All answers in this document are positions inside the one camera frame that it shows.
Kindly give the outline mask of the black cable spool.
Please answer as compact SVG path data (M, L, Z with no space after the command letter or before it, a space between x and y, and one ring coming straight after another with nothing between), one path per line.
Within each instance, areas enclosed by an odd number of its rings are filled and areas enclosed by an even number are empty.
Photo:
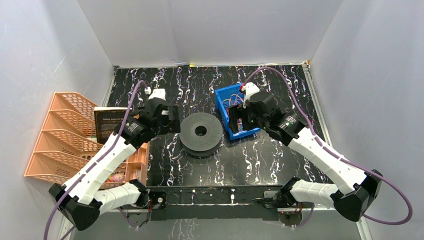
M212 155L220 147L222 139L223 126L210 113L190 114L180 124L179 140L182 148L194 157Z

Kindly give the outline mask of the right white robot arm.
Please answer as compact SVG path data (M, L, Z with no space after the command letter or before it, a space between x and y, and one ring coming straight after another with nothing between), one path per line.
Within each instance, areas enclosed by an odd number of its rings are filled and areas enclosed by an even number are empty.
M344 218L357 222L376 199L381 180L377 170L365 173L342 162L334 149L313 134L307 122L296 113L283 113L274 96L260 91L246 104L229 107L229 127L236 130L241 121L244 130L265 130L268 135L300 153L332 180L331 184L307 182L291 178L273 197L265 197L265 204L295 207L309 202L334 208Z

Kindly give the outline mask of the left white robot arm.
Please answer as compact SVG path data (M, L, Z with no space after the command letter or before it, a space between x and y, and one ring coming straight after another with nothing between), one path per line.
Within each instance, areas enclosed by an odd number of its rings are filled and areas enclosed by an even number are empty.
M138 179L118 187L101 190L101 186L124 160L158 135L181 131L181 111L164 99L147 100L141 109L127 111L104 146L73 177L48 190L55 207L79 231L89 228L98 217L125 205L145 208L150 190Z

